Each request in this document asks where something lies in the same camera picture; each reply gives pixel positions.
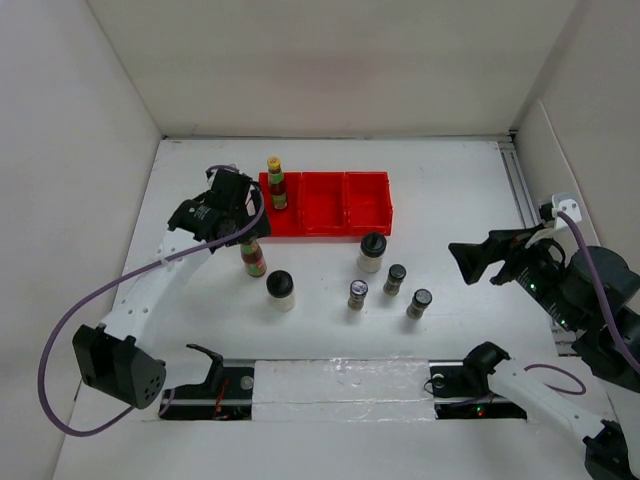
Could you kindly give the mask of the red sauce bottle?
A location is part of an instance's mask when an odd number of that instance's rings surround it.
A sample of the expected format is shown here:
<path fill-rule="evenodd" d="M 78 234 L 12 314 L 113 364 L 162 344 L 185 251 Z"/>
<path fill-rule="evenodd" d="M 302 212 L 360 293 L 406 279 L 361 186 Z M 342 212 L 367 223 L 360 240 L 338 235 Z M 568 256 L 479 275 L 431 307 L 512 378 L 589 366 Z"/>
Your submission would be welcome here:
<path fill-rule="evenodd" d="M 263 251 L 256 239 L 242 242 L 240 253 L 245 271 L 249 276 L 259 278 L 266 273 L 267 266 Z"/>
<path fill-rule="evenodd" d="M 288 206 L 287 187 L 281 161 L 278 157 L 267 160 L 267 176 L 269 193 L 273 208 L 284 210 Z"/>

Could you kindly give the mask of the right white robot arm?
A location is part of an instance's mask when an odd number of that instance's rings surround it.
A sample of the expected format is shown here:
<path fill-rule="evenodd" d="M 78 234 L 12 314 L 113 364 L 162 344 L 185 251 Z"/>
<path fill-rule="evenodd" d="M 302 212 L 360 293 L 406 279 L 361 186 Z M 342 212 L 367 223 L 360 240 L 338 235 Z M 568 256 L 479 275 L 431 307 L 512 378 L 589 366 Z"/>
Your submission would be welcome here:
<path fill-rule="evenodd" d="M 585 382 L 562 367 L 519 362 L 486 341 L 459 367 L 467 396 L 502 397 L 577 448 L 593 479 L 639 476 L 639 316 L 628 307 L 639 276 L 615 252 L 589 246 L 582 237 L 568 256 L 559 243 L 542 238 L 541 227 L 493 230 L 480 244 L 451 243 L 463 280 L 472 285 L 488 266 L 502 265 L 491 278 L 515 282 L 561 329 L 576 335 L 571 348 L 609 389 L 615 419 L 607 420 L 572 403 L 587 392 Z"/>

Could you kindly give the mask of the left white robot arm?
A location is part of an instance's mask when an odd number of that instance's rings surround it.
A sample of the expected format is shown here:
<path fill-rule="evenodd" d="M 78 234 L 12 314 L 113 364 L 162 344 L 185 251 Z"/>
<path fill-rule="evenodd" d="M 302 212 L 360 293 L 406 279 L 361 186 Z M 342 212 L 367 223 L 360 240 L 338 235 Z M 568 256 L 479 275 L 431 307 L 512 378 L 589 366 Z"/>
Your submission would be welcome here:
<path fill-rule="evenodd" d="M 162 391 L 166 367 L 151 355 L 153 339 L 192 275 L 216 250 L 271 232 L 258 182 L 233 167 L 209 172 L 208 182 L 171 215 L 151 268 L 121 303 L 72 339 L 83 382 L 135 409 Z"/>

